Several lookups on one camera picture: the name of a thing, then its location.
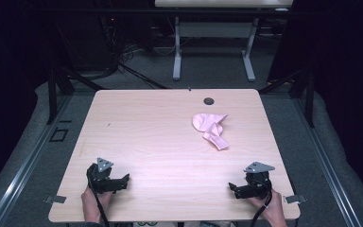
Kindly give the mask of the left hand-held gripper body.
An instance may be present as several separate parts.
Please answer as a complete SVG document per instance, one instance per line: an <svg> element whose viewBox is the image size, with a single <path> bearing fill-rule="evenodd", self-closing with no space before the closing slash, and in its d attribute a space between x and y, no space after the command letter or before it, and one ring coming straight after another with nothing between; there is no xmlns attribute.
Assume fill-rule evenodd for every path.
<svg viewBox="0 0 363 227"><path fill-rule="evenodd" d="M112 166L112 162L97 158L87 169L88 186L96 193L115 192L119 189L119 182L110 178Z"/></svg>

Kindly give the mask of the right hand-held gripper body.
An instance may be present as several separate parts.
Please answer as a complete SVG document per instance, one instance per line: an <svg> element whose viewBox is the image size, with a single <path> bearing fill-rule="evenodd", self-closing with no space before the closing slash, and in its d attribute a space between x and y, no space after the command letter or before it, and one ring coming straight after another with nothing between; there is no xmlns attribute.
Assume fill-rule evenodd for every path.
<svg viewBox="0 0 363 227"><path fill-rule="evenodd" d="M274 170L274 166L253 162L246 167L245 180L248 183L251 197L264 199L272 189L269 172Z"/></svg>

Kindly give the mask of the person's left hand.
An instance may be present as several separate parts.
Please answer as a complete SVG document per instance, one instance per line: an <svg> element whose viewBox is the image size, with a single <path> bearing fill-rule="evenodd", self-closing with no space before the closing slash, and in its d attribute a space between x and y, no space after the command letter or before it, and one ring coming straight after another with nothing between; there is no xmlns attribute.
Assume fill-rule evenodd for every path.
<svg viewBox="0 0 363 227"><path fill-rule="evenodd" d="M91 188L87 187L81 194L82 210L84 219L87 223L100 224L102 222L102 215L98 208L96 198L98 198L104 212L107 211L112 197L112 192L105 192L98 194L95 197Z"/></svg>

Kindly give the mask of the person's right hand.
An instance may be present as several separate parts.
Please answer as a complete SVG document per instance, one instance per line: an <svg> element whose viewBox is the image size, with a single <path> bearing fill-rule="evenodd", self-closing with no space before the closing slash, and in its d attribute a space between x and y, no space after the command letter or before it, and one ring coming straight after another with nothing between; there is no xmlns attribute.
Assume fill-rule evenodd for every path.
<svg viewBox="0 0 363 227"><path fill-rule="evenodd" d="M271 190L272 199L269 204L265 200L248 198L248 201L256 208L264 208L262 217L271 227L287 227L284 210L282 206L282 196L279 192Z"/></svg>

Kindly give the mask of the pink crumpled cloth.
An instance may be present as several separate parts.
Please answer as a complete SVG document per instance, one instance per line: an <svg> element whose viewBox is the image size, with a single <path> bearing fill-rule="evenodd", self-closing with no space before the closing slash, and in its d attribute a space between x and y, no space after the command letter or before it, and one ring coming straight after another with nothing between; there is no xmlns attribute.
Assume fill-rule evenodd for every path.
<svg viewBox="0 0 363 227"><path fill-rule="evenodd" d="M211 142L218 150L229 147L229 144L221 137L223 133L222 121L226 114L198 113L192 118L192 125L202 132L202 137Z"/></svg>

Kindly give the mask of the white desk with metal legs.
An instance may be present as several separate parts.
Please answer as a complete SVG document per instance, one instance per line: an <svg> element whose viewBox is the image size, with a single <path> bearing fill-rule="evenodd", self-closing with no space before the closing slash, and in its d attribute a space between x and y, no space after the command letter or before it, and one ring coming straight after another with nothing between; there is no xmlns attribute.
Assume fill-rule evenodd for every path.
<svg viewBox="0 0 363 227"><path fill-rule="evenodd" d="M163 9L248 9L263 12L270 9L276 12L288 11L293 0L155 0L155 6ZM258 28L258 18L248 22L187 22L180 16L175 17L175 58L173 79L179 80L182 71L181 38L244 38L246 48L241 52L248 81L255 81L251 65L251 50Z"/></svg>

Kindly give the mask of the grey metal table bracket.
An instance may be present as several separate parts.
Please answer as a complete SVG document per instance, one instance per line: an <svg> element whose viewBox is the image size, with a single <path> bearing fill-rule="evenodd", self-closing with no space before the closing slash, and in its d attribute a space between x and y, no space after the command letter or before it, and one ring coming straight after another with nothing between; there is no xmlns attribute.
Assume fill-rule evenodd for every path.
<svg viewBox="0 0 363 227"><path fill-rule="evenodd" d="M50 204L53 204L53 203L64 203L66 201L66 198L63 197L63 196L57 196L57 195L54 195L54 196L46 196L43 201L46 202L46 203L50 203Z"/></svg>
<svg viewBox="0 0 363 227"><path fill-rule="evenodd" d="M288 197L284 197L285 202L287 203L297 203L300 204L302 202L306 202L307 198L305 195L292 195Z"/></svg>

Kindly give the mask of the aluminium floor rail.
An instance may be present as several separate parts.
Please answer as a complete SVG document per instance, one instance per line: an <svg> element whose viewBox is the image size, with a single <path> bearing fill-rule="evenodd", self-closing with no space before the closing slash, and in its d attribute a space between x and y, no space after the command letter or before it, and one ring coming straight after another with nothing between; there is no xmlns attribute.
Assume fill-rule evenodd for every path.
<svg viewBox="0 0 363 227"><path fill-rule="evenodd" d="M64 227L48 215L75 143L78 117L66 96L52 123L37 105L26 131L0 175L0 227Z"/></svg>
<svg viewBox="0 0 363 227"><path fill-rule="evenodd" d="M309 134L311 141L315 147L315 154L317 156L320 169L324 175L326 182L333 194L333 197L337 203L339 211L345 220L347 227L363 227L361 224L352 203L344 189L341 181L339 180L335 168L333 167L326 150L320 141L315 128L312 128L307 122L304 114L304 106L299 99L293 98L292 102L299 113L300 119Z"/></svg>

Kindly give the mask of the black metal frame stand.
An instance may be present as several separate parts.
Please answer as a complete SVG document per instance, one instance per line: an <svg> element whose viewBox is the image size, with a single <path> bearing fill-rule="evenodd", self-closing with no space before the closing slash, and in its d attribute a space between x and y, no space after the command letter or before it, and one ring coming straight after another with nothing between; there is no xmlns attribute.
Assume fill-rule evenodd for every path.
<svg viewBox="0 0 363 227"><path fill-rule="evenodd" d="M68 67L54 67L48 75L48 100L49 118L47 124L51 124L58 115L57 89L65 96L71 96L75 92L70 79L75 79L95 91L104 90L104 87L90 81L75 70Z"/></svg>
<svg viewBox="0 0 363 227"><path fill-rule="evenodd" d="M291 98L301 98L305 95L304 118L311 128L314 128L313 108L315 95L315 75L312 70L300 69L291 75L277 79L259 90L260 95L267 94L283 84L291 82L292 86L288 91Z"/></svg>

